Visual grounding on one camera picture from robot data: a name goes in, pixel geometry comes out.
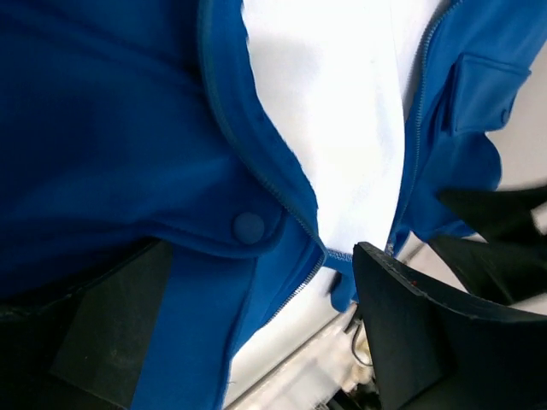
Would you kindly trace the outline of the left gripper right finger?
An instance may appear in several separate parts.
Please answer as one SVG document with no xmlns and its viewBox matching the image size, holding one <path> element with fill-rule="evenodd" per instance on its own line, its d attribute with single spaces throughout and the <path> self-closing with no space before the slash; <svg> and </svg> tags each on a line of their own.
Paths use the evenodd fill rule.
<svg viewBox="0 0 547 410">
<path fill-rule="evenodd" d="M 353 269 L 385 409 L 543 409 L 546 318 L 418 272 L 370 243 Z"/>
</svg>

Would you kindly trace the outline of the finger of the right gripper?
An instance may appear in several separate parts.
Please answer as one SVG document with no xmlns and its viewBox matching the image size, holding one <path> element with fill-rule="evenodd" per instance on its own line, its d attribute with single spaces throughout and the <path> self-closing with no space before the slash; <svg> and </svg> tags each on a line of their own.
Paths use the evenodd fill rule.
<svg viewBox="0 0 547 410">
<path fill-rule="evenodd" d="M 486 241 L 544 242 L 532 211 L 546 203 L 546 187 L 524 190 L 459 190 L 438 194 L 445 207 Z"/>
<path fill-rule="evenodd" d="M 429 246 L 472 295 L 510 306 L 546 291 L 546 247 L 439 236 Z"/>
</svg>

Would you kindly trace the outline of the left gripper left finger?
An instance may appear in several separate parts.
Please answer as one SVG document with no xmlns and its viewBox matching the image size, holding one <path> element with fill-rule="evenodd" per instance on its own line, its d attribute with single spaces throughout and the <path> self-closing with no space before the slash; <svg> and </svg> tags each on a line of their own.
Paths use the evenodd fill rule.
<svg viewBox="0 0 547 410">
<path fill-rule="evenodd" d="M 1 300 L 3 409 L 128 409 L 173 259 L 159 240 Z"/>
</svg>

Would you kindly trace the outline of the blue zip jacket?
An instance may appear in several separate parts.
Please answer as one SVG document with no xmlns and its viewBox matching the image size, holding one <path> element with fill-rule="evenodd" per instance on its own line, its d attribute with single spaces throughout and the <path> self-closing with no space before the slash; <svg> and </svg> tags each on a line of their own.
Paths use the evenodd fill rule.
<svg viewBox="0 0 547 410">
<path fill-rule="evenodd" d="M 4 1 L 1 300 L 169 243 L 128 409 L 220 409 L 315 284 L 364 324 L 359 243 L 470 294 L 429 243 L 502 241 L 438 194 L 501 190 L 545 39 L 543 1 Z"/>
</svg>

